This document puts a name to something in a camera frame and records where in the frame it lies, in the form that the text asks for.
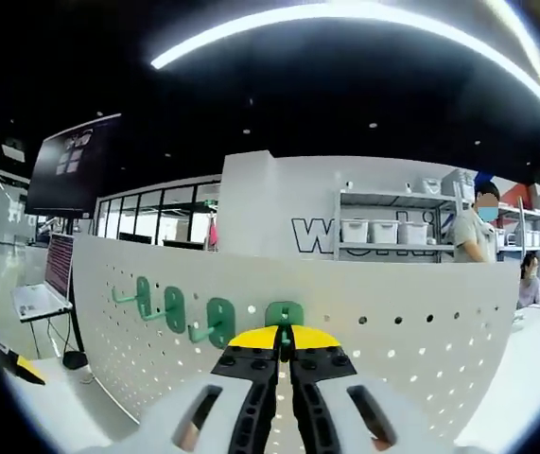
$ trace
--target pegboard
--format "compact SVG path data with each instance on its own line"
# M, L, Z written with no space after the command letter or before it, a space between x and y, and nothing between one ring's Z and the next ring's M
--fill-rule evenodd
M277 260L78 238L74 255L78 321L96 377L135 418L190 376L209 372L220 350L190 342L160 318L143 322L137 276L150 282L152 312L179 288L186 322L206 327L213 297L235 307L236 333L264 325L266 306L294 301L305 324L335 336L360 374L383 378L427 416L445 441L465 427L492 381L511 332L516 264L381 264ZM303 452L281 365L277 414L267 452Z

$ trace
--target ceiling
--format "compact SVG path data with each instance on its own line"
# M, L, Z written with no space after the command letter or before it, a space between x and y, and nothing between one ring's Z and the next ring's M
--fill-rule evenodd
M217 174L226 154L258 149L415 159L540 183L537 99L437 36L298 21L236 35L156 71L152 58L238 17L244 2L14 3L24 4L3 4L0 16L0 168L11 173L31 175L45 137L122 113L101 195ZM285 4L250 3L247 13ZM540 3L524 8L540 30ZM491 20L476 13L478 26ZM20 141L24 163L3 154L8 138Z

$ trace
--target white wall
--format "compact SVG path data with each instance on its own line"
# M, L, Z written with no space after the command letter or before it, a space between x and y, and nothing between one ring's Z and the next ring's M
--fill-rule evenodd
M15 236L34 237L36 217L26 215L26 206L19 202L26 195L23 188L0 183L0 242L13 243Z
M335 196L345 182L353 182L354 190L404 192L405 183L414 183L418 177L441 179L453 168L375 157L274 159L268 151L227 156L219 190L219 250L330 259ZM501 193L515 185L500 178L493 181ZM420 220L421 213L409 215L410 220ZM371 218L395 219L395 211L374 210Z

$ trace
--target led light strip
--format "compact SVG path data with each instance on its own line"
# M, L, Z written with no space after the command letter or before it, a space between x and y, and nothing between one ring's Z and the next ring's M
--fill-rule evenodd
M272 9L244 16L220 26L210 28L199 35L185 40L181 44L171 47L165 53L154 59L151 62L151 65L156 69L160 69L200 47L214 43L222 38L227 38L236 35L237 33L259 28L261 26L320 18L382 21L403 26L412 26L442 36L448 40L462 44L495 62L514 78L522 82L540 100L540 85L519 66L494 50L494 48L488 44L440 21L430 19L420 14L393 7L386 7L376 3L300 5L297 7Z

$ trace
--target man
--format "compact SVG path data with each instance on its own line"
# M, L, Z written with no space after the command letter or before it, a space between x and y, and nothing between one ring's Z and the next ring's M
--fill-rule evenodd
M496 262L496 231L500 193L492 182L476 184L476 202L454 222L455 262Z

